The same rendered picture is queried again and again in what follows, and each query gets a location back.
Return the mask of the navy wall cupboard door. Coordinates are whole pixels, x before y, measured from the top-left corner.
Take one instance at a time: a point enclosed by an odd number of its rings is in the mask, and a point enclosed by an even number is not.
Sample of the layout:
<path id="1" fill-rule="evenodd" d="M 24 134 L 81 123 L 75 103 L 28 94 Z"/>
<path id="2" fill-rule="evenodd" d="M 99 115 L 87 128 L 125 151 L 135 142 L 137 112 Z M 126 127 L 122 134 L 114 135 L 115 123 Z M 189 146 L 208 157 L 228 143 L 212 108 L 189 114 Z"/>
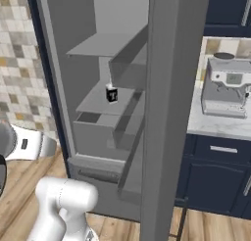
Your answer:
<path id="1" fill-rule="evenodd" d="M 241 26 L 246 0 L 209 0 L 204 35 L 251 38 L 251 9 Z"/>

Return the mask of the silver coffee machine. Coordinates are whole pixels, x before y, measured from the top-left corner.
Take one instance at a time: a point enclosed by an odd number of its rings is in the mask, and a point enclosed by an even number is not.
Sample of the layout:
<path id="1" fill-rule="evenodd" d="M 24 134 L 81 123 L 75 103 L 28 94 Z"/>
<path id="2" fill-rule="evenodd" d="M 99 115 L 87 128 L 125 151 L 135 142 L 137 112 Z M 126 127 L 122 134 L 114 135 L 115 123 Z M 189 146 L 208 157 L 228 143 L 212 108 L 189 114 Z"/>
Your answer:
<path id="1" fill-rule="evenodd" d="M 208 59 L 201 93 L 204 115 L 246 119 L 251 86 L 251 60 L 236 59 L 227 52 Z"/>

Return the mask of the grey fridge shelf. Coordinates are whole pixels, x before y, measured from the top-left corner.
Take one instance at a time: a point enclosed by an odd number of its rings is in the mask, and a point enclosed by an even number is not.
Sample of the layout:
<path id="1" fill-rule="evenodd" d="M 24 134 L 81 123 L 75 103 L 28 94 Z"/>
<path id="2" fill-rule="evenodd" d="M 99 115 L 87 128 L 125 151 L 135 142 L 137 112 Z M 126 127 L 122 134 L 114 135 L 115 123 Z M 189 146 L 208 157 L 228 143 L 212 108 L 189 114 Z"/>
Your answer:
<path id="1" fill-rule="evenodd" d="M 121 115 L 134 93 L 133 89 L 118 88 L 118 101 L 109 103 L 106 99 L 106 83 L 99 81 L 76 108 L 78 112 Z"/>
<path id="2" fill-rule="evenodd" d="M 147 41 L 145 32 L 137 34 L 95 33 L 67 52 L 70 56 L 114 57 L 124 49 L 142 47 Z"/>

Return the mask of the grey freezer drawer front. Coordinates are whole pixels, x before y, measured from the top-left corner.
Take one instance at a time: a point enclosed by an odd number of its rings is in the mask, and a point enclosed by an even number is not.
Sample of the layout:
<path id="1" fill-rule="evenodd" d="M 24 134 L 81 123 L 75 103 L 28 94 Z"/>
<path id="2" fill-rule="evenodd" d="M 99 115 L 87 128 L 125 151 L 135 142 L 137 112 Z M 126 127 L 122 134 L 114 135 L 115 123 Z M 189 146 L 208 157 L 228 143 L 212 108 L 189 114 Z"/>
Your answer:
<path id="1" fill-rule="evenodd" d="M 101 163 L 98 160 L 81 158 L 68 158 L 66 164 L 69 178 L 77 180 L 81 186 L 85 186 L 93 203 L 88 210 L 105 217 L 116 217 L 140 222 L 140 206 L 138 202 L 126 199 L 119 189 L 119 181 L 111 183 L 91 177 L 79 175 L 78 169 L 99 169 L 115 172 L 122 178 L 123 168 L 109 162 Z"/>

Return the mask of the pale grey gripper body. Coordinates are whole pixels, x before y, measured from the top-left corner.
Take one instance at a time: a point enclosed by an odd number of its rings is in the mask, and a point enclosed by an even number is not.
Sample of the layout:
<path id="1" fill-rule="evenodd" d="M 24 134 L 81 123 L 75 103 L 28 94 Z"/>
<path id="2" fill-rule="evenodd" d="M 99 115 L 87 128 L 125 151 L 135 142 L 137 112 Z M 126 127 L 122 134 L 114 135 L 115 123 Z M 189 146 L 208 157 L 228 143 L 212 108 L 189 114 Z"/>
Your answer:
<path id="1" fill-rule="evenodd" d="M 42 135 L 40 157 L 53 157 L 57 150 L 57 141 L 46 134 Z"/>

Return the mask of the grey fridge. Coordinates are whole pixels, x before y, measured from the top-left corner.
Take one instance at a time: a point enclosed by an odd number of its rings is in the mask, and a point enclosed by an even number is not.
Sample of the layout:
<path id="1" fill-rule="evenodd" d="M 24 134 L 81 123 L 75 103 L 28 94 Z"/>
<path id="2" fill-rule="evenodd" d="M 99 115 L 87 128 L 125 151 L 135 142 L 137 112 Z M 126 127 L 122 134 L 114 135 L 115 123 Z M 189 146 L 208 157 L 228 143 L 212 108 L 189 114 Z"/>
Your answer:
<path id="1" fill-rule="evenodd" d="M 68 158 L 109 162 L 123 168 L 119 189 L 126 199 L 141 201 L 141 165 L 147 75 L 112 76 L 115 57 L 70 56 L 69 50 L 95 33 L 137 34 L 148 25 L 149 0 L 27 0 L 52 103 L 65 165 Z M 114 130 L 109 156 L 80 154 L 75 149 L 76 108 L 99 82 L 133 89 Z"/>

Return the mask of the navy drawer front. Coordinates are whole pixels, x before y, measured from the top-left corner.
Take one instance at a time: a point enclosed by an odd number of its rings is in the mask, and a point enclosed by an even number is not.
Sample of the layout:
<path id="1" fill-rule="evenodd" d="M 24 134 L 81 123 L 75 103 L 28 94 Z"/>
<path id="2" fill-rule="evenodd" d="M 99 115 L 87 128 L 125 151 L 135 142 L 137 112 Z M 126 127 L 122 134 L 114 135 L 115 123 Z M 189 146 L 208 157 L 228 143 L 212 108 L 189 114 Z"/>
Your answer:
<path id="1" fill-rule="evenodd" d="M 230 164 L 251 164 L 251 142 L 198 135 L 194 158 Z"/>

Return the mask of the navy base cupboard door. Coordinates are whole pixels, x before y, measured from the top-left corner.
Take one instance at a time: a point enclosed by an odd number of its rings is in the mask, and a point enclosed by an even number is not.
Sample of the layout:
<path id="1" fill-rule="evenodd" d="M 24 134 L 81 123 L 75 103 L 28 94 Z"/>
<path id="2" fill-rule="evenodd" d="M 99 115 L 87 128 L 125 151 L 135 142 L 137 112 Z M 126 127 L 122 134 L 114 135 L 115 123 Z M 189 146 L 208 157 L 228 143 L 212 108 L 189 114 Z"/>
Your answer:
<path id="1" fill-rule="evenodd" d="M 176 194 L 188 199 L 188 208 L 202 212 L 242 217 L 249 196 L 244 189 L 251 168 L 239 165 L 183 161 Z"/>

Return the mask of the grey fridge crisper drawer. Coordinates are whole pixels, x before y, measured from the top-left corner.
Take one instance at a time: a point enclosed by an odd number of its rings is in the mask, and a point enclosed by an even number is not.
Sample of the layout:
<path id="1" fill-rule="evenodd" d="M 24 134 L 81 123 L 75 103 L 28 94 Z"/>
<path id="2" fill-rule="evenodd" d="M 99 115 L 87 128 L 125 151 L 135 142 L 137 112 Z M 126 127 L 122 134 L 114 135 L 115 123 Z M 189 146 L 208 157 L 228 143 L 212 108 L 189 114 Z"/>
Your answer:
<path id="1" fill-rule="evenodd" d="M 115 115 L 82 112 L 74 121 L 76 151 L 90 156 L 106 156 L 107 151 L 115 148 L 113 133 L 118 120 Z"/>

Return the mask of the grey fridge door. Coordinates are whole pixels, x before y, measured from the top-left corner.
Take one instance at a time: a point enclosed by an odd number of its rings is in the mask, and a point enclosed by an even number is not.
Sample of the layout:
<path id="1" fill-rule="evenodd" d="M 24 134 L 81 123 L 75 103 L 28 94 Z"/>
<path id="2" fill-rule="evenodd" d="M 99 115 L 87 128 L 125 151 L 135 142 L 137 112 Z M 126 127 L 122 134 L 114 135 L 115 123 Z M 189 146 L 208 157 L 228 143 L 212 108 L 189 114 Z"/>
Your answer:
<path id="1" fill-rule="evenodd" d="M 110 64 L 147 75 L 140 241 L 168 240 L 208 2 L 149 0 L 148 25 Z"/>

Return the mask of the black and white jar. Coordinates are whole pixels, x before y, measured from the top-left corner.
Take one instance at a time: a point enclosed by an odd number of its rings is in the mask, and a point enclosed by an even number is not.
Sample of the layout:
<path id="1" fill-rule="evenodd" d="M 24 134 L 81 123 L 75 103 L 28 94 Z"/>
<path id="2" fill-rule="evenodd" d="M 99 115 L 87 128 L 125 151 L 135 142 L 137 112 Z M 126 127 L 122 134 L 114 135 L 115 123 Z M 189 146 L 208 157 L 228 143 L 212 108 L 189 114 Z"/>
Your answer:
<path id="1" fill-rule="evenodd" d="M 118 101 L 118 88 L 114 87 L 111 83 L 106 85 L 106 99 L 109 103 L 116 103 Z"/>

